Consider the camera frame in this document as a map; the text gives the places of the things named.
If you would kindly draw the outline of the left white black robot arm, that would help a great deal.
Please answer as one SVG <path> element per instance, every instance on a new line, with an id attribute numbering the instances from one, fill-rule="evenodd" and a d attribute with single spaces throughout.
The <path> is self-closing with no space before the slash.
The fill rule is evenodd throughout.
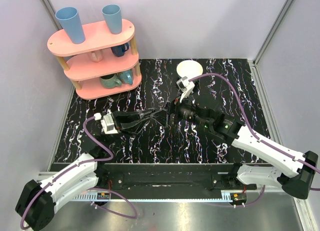
<path id="1" fill-rule="evenodd" d="M 82 153 L 79 158 L 58 173 L 40 182 L 32 179 L 25 184 L 15 211 L 20 215 L 20 228 L 40 231 L 53 219 L 65 204 L 88 190 L 97 190 L 107 196 L 116 195 L 104 174 L 104 165 L 114 158 L 113 152 L 98 141 L 87 128 L 90 121 L 99 121 L 106 135 L 127 133 L 137 135 L 144 123 L 154 113 L 153 108 L 139 111 L 114 111 L 110 114 L 95 113 L 83 122 L 85 134 L 96 144 L 95 149 Z"/>

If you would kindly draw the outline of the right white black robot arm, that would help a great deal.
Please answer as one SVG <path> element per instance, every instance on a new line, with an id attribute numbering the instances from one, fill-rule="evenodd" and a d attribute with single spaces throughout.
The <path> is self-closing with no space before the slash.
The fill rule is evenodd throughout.
<path id="1" fill-rule="evenodd" d="M 312 151 L 295 151 L 268 139 L 243 121 L 223 113 L 221 104 L 207 95 L 195 102 L 178 97 L 151 117 L 163 126 L 182 120 L 200 126 L 216 143 L 245 150 L 270 164 L 267 167 L 237 164 L 227 176 L 230 188 L 266 185 L 282 188 L 297 199 L 308 198 L 318 155 Z"/>

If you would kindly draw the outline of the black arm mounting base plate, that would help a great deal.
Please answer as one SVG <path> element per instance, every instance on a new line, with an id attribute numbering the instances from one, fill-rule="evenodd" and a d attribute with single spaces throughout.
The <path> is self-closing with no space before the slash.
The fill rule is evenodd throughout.
<path id="1" fill-rule="evenodd" d="M 154 190 L 164 188 L 199 188 L 212 190 L 254 191 L 256 184 L 236 180 L 233 164 L 99 164 L 95 171 L 100 187 L 114 191 Z"/>

